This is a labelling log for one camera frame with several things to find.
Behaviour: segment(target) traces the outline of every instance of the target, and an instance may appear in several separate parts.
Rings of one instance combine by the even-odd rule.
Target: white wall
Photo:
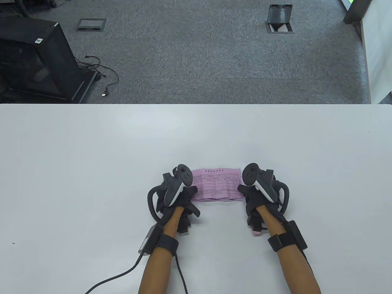
[[[392,0],[373,0],[362,20],[370,98],[378,104],[392,91]]]

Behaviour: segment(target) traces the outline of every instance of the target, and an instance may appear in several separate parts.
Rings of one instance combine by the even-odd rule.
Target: white table
[[[324,294],[391,289],[390,105],[0,105],[0,138],[2,294],[83,294],[136,261],[163,173],[250,162],[289,186]],[[197,206],[178,238],[190,294],[289,293],[243,203]],[[146,262],[93,293],[137,293]]]

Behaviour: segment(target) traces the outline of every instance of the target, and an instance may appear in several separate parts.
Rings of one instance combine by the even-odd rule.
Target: cable plug
[[[109,90],[107,89],[107,87],[103,91],[102,96],[109,96]]]

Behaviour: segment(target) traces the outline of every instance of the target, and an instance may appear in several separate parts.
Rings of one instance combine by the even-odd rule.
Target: black wrist band
[[[296,245],[297,241],[292,233],[283,233],[283,234],[276,234],[268,239],[272,249],[275,252],[278,252],[280,249],[290,246]]]
[[[161,234],[159,240],[155,247],[162,247],[171,252],[172,256],[176,255],[178,241],[175,238],[170,237],[169,235]]]

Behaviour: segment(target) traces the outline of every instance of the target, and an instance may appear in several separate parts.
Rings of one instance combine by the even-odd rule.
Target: forearm
[[[265,206],[257,208],[271,236],[286,232],[284,226]],[[291,294],[321,294],[316,278],[297,245],[286,246],[278,251],[283,275]]]
[[[183,207],[176,207],[173,216],[163,228],[163,233],[175,238]],[[172,253],[157,247],[150,255],[144,269],[139,294],[166,294],[169,285]]]

